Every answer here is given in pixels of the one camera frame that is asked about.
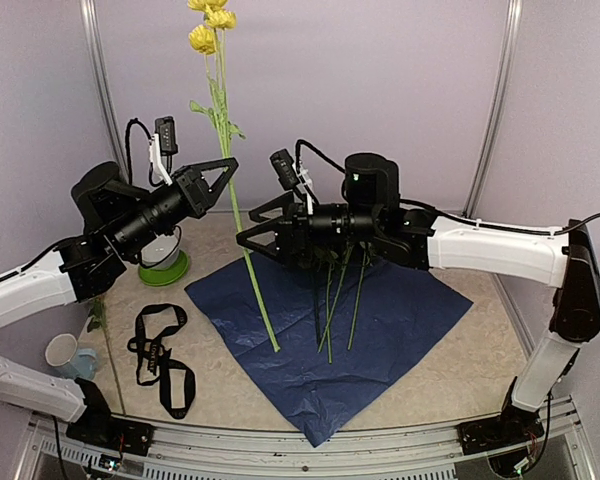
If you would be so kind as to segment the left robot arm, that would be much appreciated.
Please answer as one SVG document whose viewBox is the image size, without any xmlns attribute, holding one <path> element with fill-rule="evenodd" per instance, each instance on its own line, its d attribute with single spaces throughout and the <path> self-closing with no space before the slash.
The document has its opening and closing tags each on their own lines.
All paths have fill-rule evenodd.
<svg viewBox="0 0 600 480">
<path fill-rule="evenodd" d="M 185 165 L 149 191 L 124 183 L 112 161 L 93 167 L 71 189 L 84 220 L 82 234 L 55 242 L 0 276 L 0 329 L 108 291 L 158 236 L 173 233 L 186 218 L 202 218 L 237 168 L 233 157 Z M 0 401 L 79 423 L 101 445 L 120 434 L 93 382 L 50 376 L 1 355 Z"/>
</svg>

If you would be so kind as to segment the pale pink fake flower stem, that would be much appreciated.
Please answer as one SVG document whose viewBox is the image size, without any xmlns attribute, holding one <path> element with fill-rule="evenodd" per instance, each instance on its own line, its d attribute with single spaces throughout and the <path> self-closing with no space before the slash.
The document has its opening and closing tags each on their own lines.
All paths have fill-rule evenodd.
<svg viewBox="0 0 600 480">
<path fill-rule="evenodd" d="M 349 331 L 349 338 L 348 338 L 348 343 L 347 343 L 347 350 L 348 351 L 350 351 L 353 348 L 353 343 L 354 343 L 354 338 L 355 338 L 355 332 L 356 332 L 356 326 L 357 326 L 358 313 L 359 313 L 359 305 L 360 305 L 360 297 L 361 297 L 361 292 L 362 292 L 362 285 L 363 285 L 364 278 L 365 278 L 365 271 L 366 271 L 367 267 L 371 263 L 371 247 L 370 247 L 370 244 L 368 242 L 363 243 L 361 245 L 361 250 L 362 250 L 362 258 L 361 258 L 361 262 L 360 262 L 359 278 L 358 278 L 357 287 L 356 287 L 354 309 L 353 309 L 353 315 L 352 315 L 352 320 L 351 320 L 351 325 L 350 325 L 350 331 Z"/>
</svg>

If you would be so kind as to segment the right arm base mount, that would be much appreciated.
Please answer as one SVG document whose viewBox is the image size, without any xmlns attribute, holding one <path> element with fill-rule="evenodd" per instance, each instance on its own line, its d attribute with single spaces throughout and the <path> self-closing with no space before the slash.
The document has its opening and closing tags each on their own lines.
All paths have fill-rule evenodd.
<svg viewBox="0 0 600 480">
<path fill-rule="evenodd" d="M 537 414 L 511 418 L 496 415 L 460 423 L 457 432 L 463 454 L 473 455 L 541 438 L 545 428 Z"/>
</svg>

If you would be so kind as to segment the blue fake flower bunch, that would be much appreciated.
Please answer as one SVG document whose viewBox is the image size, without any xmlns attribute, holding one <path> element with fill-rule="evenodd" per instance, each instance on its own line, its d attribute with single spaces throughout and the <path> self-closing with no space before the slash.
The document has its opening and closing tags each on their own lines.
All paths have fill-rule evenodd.
<svg viewBox="0 0 600 480">
<path fill-rule="evenodd" d="M 317 351 L 319 342 L 318 327 L 324 328 L 326 324 L 325 293 L 329 262 L 332 259 L 337 259 L 343 253 L 343 250 L 344 247 L 330 248 L 326 246 L 314 246 L 310 249 L 310 252 L 312 253 L 312 260 L 310 268 L 306 271 L 310 274 L 310 279 L 312 282 L 313 319 Z M 338 277 L 339 272 L 335 271 L 332 280 L 331 294 L 335 293 L 338 283 Z M 326 352 L 328 362 L 327 348 L 324 347 L 321 352 L 323 351 Z"/>
</svg>

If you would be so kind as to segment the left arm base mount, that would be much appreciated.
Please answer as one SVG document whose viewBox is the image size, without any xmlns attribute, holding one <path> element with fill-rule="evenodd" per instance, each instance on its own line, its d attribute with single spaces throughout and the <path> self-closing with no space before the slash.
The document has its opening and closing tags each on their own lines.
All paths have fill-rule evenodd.
<svg viewBox="0 0 600 480">
<path fill-rule="evenodd" d="M 70 423 L 68 438 L 85 444 L 115 450 L 122 454 L 147 456 L 154 435 L 154 427 L 104 414 L 84 414 Z"/>
</svg>

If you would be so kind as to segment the blue wrapping paper sheet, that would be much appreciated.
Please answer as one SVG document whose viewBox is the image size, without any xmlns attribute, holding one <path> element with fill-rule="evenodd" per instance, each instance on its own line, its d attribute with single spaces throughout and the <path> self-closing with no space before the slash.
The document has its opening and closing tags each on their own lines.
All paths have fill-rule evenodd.
<svg viewBox="0 0 600 480">
<path fill-rule="evenodd" d="M 385 260 L 313 274 L 259 254 L 186 288 L 276 410 L 318 447 L 413 369 L 473 303 Z"/>
</svg>

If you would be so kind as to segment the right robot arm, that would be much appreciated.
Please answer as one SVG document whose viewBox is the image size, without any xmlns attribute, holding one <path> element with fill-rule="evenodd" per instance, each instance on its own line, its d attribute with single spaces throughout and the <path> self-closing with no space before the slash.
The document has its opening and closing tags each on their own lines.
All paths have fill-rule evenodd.
<svg viewBox="0 0 600 480">
<path fill-rule="evenodd" d="M 249 250 L 298 265 L 319 250 L 363 244 L 403 267 L 475 270 L 554 288 L 548 331 L 491 423 L 498 442 L 515 442 L 537 419 L 582 344 L 600 332 L 600 272 L 586 221 L 533 228 L 448 214 L 402 198 L 397 163 L 369 152 L 351 154 L 339 166 L 342 202 L 320 203 L 298 152 L 280 150 L 270 161 L 284 193 L 250 211 L 254 227 L 236 236 Z"/>
</svg>

